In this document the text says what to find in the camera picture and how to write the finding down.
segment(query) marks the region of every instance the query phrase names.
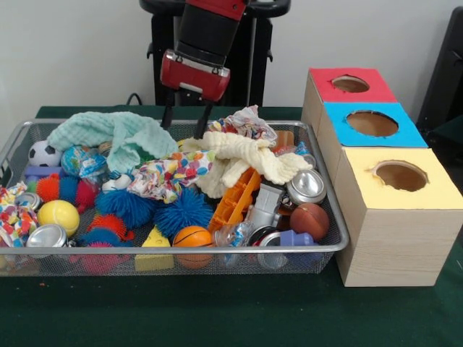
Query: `table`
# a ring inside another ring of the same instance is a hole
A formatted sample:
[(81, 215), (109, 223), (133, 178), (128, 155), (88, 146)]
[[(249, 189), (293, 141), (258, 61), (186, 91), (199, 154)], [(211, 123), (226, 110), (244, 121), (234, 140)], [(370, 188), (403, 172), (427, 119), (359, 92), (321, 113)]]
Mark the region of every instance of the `table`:
[[(38, 118), (155, 106), (43, 107)], [(236, 108), (215, 108), (213, 117)], [(196, 119), (200, 108), (178, 108)], [(300, 108), (262, 108), (298, 119)], [(320, 275), (2, 278), (3, 346), (461, 346), (463, 248), (432, 288), (344, 288), (336, 262)]]

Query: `red box top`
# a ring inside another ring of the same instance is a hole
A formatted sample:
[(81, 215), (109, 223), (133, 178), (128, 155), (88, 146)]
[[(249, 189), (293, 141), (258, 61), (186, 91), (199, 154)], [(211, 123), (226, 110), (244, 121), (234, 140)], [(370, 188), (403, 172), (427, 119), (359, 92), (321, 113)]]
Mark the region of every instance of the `red box top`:
[(323, 102), (396, 103), (394, 94), (376, 69), (313, 69), (310, 73)]

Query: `blue box top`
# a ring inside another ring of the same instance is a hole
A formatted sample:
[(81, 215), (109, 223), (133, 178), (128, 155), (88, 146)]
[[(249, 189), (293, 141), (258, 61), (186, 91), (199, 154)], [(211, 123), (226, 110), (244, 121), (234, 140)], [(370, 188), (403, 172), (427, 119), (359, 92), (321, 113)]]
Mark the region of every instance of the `blue box top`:
[(424, 147), (399, 103), (325, 103), (338, 141), (346, 147)]

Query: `basketball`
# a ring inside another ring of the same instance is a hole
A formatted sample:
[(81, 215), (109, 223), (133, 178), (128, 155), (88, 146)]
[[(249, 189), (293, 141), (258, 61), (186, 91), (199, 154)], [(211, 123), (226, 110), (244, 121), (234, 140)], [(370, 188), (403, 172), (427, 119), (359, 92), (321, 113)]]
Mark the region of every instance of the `basketball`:
[(314, 241), (320, 241), (328, 233), (330, 220), (323, 208), (307, 203), (294, 210), (289, 219), (289, 225), (296, 233), (308, 233)]
[[(173, 247), (212, 247), (212, 236), (200, 226), (183, 228), (174, 239)], [(188, 269), (200, 269), (212, 260), (212, 254), (179, 254), (179, 263)]]

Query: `white wall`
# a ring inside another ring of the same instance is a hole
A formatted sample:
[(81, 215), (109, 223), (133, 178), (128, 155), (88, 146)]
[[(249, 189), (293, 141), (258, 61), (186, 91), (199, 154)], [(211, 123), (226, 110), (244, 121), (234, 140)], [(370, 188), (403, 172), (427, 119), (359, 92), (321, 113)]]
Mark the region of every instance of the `white wall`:
[[(380, 69), (413, 117), (457, 0), (293, 0), (275, 19), (265, 104), (301, 106), (307, 68)], [(41, 105), (153, 103), (137, 0), (0, 1), (0, 145)]]

